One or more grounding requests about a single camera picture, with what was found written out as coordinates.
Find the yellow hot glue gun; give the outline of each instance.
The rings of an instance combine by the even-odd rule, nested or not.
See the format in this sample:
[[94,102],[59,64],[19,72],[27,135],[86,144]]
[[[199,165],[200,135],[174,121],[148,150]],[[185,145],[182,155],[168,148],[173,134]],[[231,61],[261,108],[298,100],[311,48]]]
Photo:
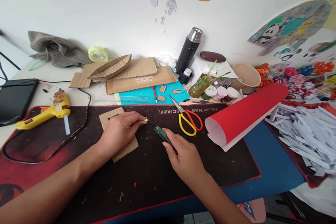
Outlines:
[[60,88],[59,91],[54,95],[54,101],[49,108],[47,108],[46,110],[42,109],[41,114],[39,114],[38,116],[35,116],[26,121],[17,122],[15,126],[18,130],[30,130],[56,116],[58,118],[64,118],[65,131],[66,134],[69,135],[70,134],[69,121],[68,121],[68,116],[70,115],[69,108],[70,103],[68,96],[66,95],[64,90]]

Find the yellow scissors handle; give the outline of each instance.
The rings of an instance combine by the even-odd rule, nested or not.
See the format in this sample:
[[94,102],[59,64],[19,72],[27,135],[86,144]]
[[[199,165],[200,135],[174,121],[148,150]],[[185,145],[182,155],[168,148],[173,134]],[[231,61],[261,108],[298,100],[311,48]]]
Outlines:
[[[194,133],[192,133],[192,134],[190,134],[190,133],[188,133],[187,131],[185,131],[184,130],[184,128],[183,128],[183,126],[182,126],[182,121],[181,121],[181,117],[191,126],[191,128],[194,130]],[[181,127],[181,130],[184,132],[184,134],[186,134],[186,135],[188,135],[188,136],[194,136],[194,135],[196,135],[196,129],[195,129],[195,127],[191,124],[191,122],[189,122],[185,117],[184,117],[184,115],[183,114],[179,114],[178,115],[178,121],[179,121],[179,124],[180,124],[180,127]]]

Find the red scissors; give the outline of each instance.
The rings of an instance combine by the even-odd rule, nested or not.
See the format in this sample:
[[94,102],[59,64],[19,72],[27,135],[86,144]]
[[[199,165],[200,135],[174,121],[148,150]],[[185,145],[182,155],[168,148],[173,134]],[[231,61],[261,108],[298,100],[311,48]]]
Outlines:
[[[184,132],[184,134],[188,135],[188,136],[194,136],[196,135],[196,132],[197,131],[201,131],[203,129],[203,122],[201,120],[201,118],[195,114],[194,112],[190,111],[190,110],[184,110],[178,103],[177,101],[175,101],[175,99],[169,95],[171,100],[173,101],[173,103],[175,104],[175,106],[177,107],[177,109],[179,110],[180,114],[178,115],[178,121],[179,121],[179,124],[180,124],[180,127],[181,127],[181,130]],[[189,120],[187,120],[187,118],[185,118],[185,116],[183,115],[183,112],[185,112],[187,114],[187,116],[189,117]],[[193,114],[194,116],[196,116],[196,118],[199,120],[199,123],[201,124],[201,126],[199,128],[196,127],[193,119],[191,118],[190,114]],[[194,130],[193,133],[188,133],[187,131],[184,130],[184,128],[182,127],[182,120],[181,120],[181,117],[192,127],[192,129]]]

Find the towel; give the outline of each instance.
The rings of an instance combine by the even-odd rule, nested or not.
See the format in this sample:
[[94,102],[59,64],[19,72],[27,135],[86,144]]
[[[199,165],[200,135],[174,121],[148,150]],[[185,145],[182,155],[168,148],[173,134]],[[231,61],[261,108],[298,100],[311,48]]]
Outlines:
[[37,31],[28,31],[30,47],[38,52],[30,55],[34,59],[51,61],[54,67],[81,67],[92,63],[88,55],[66,39]]

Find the hand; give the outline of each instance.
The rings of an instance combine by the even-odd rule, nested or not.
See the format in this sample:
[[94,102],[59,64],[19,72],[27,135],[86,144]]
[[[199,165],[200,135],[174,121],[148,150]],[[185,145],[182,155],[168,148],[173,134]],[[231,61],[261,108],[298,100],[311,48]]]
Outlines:
[[191,190],[195,189],[197,183],[207,177],[208,173],[204,169],[202,160],[196,146],[189,143],[186,139],[178,134],[174,134],[169,129],[163,129],[177,153],[173,147],[163,142],[163,146],[166,148],[169,160],[174,171],[183,180],[184,183],[189,186]]
[[97,143],[100,154],[109,159],[113,157],[130,143],[138,128],[147,123],[146,119],[136,111],[112,117]]

